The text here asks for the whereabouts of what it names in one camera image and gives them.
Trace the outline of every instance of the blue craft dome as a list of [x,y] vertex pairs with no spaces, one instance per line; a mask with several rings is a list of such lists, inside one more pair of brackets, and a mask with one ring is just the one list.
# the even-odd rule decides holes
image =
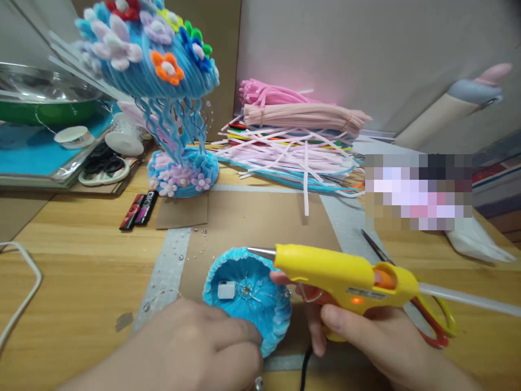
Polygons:
[[219,85],[201,31],[161,1],[100,2],[76,25],[85,67],[130,96],[198,99]]
[[[284,338],[291,317],[289,290],[271,281],[272,270],[277,269],[270,260],[249,253],[246,247],[232,248],[212,264],[202,294],[207,304],[255,324],[263,337],[263,357]],[[219,284],[228,281],[236,283],[235,296],[221,300],[217,296]]]

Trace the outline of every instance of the hand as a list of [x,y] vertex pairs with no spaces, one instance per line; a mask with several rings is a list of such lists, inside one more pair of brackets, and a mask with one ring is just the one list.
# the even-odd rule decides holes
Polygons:
[[252,323],[178,299],[61,389],[239,391],[262,373],[261,342]]
[[[271,272],[277,284],[291,282],[282,272]],[[316,288],[303,286],[307,297]],[[297,294],[302,294],[297,286]],[[337,335],[361,350],[393,385],[415,391],[447,389],[481,390],[469,375],[431,348],[401,308],[375,307],[364,316],[331,304],[320,308],[306,304],[313,351],[321,357],[326,351],[322,322]]]

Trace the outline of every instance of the white wall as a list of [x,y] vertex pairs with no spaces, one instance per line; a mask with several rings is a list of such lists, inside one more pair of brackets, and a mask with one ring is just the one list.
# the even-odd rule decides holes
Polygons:
[[361,109],[400,132],[454,81],[499,62],[505,100],[422,151],[473,153],[521,124],[521,6],[515,0],[244,0],[239,81],[256,78]]

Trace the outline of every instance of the red flower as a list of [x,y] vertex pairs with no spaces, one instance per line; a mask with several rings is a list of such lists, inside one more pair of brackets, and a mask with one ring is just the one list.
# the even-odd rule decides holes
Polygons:
[[111,14],[117,15],[125,21],[139,20],[139,0],[106,1],[105,5]]

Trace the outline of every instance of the green flower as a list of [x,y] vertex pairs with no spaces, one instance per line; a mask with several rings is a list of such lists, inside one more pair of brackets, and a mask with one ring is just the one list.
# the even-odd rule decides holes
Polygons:
[[210,55],[212,54],[212,47],[210,45],[205,44],[204,41],[202,40],[201,30],[199,30],[198,28],[193,28],[190,21],[185,21],[185,28],[186,28],[186,32],[188,33],[188,36],[191,39],[198,39],[199,41],[203,42],[202,51],[209,58]]

